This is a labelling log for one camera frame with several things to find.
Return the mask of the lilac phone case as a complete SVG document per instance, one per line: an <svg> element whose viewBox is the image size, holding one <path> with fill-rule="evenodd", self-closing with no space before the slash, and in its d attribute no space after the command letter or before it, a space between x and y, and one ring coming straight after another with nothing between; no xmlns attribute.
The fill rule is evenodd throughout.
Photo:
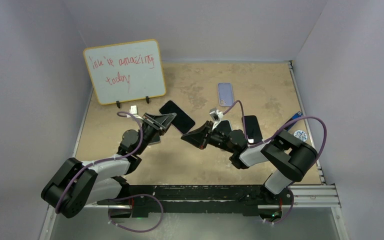
<svg viewBox="0 0 384 240"><path fill-rule="evenodd" d="M230 107L234 104L234 94L232 84L220 82L217 84L218 101L221 107Z"/></svg>

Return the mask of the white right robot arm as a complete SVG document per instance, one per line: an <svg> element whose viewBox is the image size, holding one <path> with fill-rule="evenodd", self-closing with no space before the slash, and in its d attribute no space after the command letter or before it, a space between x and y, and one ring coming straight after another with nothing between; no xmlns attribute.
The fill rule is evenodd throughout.
<svg viewBox="0 0 384 240"><path fill-rule="evenodd" d="M270 162L276 170L264 182L260 196L264 202L272 204L285 188L302 181L324 149L321 146L316 150L286 130L298 121L300 118L285 123L271 137L256 144L249 144L240 129L229 134L216 130L212 121L206 121L200 128L182 135L181 140L200 150L211 145L231 153L229 160L237 169Z"/></svg>

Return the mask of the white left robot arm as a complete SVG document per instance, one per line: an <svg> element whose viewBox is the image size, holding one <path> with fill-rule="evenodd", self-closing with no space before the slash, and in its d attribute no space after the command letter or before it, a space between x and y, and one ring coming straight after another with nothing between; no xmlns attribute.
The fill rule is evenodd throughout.
<svg viewBox="0 0 384 240"><path fill-rule="evenodd" d="M111 157L80 161L68 158L57 170L41 192L41 198L51 205L57 214L66 218L76 216L84 206L111 199L118 205L129 199L128 184L123 178L135 171L141 163L140 154L155 136L163 136L170 128L176 113L136 117L120 111L120 117L130 116L138 129L129 129L122 135L116 154Z"/></svg>

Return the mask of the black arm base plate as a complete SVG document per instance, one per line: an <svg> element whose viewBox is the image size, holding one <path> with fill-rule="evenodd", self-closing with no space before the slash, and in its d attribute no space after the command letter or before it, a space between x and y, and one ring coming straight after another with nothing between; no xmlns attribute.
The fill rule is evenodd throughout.
<svg viewBox="0 0 384 240"><path fill-rule="evenodd" d="M129 185L121 190L119 201L97 202L113 209L129 207L133 218L150 213L241 214L263 220L278 220L293 204L288 188L273 194L262 185Z"/></svg>

